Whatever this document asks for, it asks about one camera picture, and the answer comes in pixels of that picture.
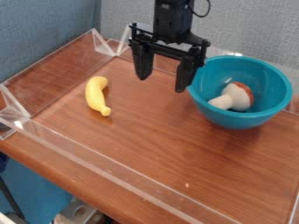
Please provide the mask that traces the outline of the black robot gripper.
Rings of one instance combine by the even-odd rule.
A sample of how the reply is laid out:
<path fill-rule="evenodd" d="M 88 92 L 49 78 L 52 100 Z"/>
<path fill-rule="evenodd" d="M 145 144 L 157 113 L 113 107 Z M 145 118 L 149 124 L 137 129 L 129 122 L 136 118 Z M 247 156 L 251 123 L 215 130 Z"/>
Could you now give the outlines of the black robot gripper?
<path fill-rule="evenodd" d="M 200 15 L 193 10 L 193 0 L 154 0 L 152 28 L 148 29 L 136 22 L 129 25 L 129 45 L 137 78 L 144 81 L 150 75 L 156 54 L 181 60 L 176 69 L 177 93 L 192 84 L 195 73 L 204 65 L 207 48 L 211 46 L 205 38 L 192 33 L 192 17 L 208 16 L 209 1 L 207 0 L 207 12 Z"/>

